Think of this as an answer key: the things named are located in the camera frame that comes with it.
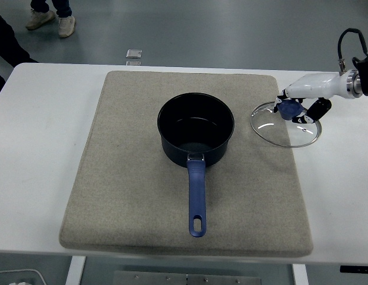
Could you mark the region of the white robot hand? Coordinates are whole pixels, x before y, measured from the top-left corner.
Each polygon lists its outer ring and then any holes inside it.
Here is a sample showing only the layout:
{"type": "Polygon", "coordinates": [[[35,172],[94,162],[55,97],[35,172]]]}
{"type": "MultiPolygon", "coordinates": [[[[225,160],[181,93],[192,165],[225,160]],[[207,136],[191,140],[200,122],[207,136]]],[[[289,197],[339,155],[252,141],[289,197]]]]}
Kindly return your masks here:
{"type": "Polygon", "coordinates": [[[320,120],[331,108],[333,96],[352,99],[353,87],[348,86],[348,74],[338,75],[333,72],[307,74],[285,88],[274,102],[273,112],[285,101],[302,102],[303,99],[316,99],[304,115],[292,117],[296,124],[311,124],[320,120]]]}

